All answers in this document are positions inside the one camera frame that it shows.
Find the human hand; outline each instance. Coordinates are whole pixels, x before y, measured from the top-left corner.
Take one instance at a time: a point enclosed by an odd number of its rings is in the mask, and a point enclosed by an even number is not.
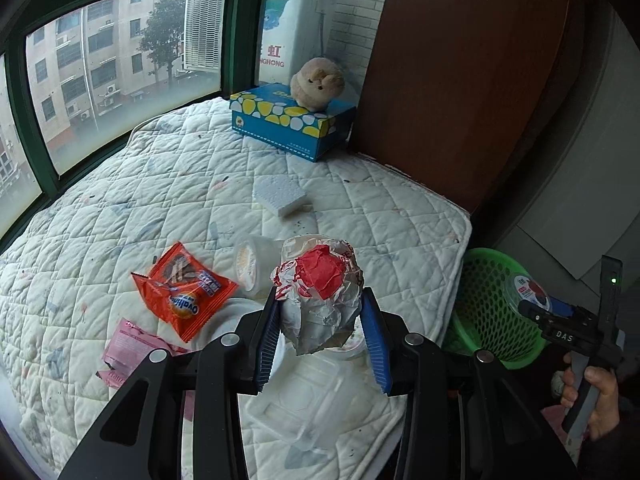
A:
[[[564,362],[571,364],[571,353],[564,356]],[[613,430],[620,422],[618,411],[618,382],[611,372],[604,368],[587,366],[584,378],[600,390],[596,407],[589,417],[589,435],[591,440],[598,440]],[[571,368],[567,368],[562,375],[564,389],[560,403],[570,408],[578,398],[578,391],[574,388],[575,375]]]

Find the orange snack wrapper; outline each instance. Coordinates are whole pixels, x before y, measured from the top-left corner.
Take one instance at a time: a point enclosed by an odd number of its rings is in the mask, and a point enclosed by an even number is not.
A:
[[[170,323],[185,343],[238,288],[207,269],[180,242],[162,255],[149,276],[131,275],[146,307]]]

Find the white quilted mattress pad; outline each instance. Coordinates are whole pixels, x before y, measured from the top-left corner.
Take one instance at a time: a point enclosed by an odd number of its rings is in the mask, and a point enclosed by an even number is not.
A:
[[[281,219],[254,202],[254,182],[272,174],[297,180],[309,204]],[[232,278],[240,232],[347,240],[381,308],[441,342],[471,227],[462,209],[370,160],[334,151],[312,163],[239,135],[221,98],[151,120],[0,256],[2,358],[20,427],[56,472],[113,395],[95,372],[121,317],[192,349],[210,340],[209,323],[185,345],[146,308],[130,273],[147,273],[181,241]],[[333,455],[298,451],[241,416],[250,477],[360,478],[404,412],[404,398],[384,396],[362,373],[367,386]],[[185,421],[184,478],[193,476],[191,428]]]

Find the green plastic basket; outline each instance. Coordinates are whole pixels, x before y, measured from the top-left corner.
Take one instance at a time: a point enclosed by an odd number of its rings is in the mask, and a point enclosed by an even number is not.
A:
[[[513,258],[492,249],[471,249],[463,259],[460,286],[443,348],[472,355],[491,351],[510,370],[533,362],[545,347],[538,327],[509,306],[504,282],[529,273]]]

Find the white foam block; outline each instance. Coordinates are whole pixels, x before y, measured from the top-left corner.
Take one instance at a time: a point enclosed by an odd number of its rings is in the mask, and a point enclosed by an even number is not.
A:
[[[256,178],[254,199],[276,216],[285,216],[306,202],[306,194],[289,175]]]

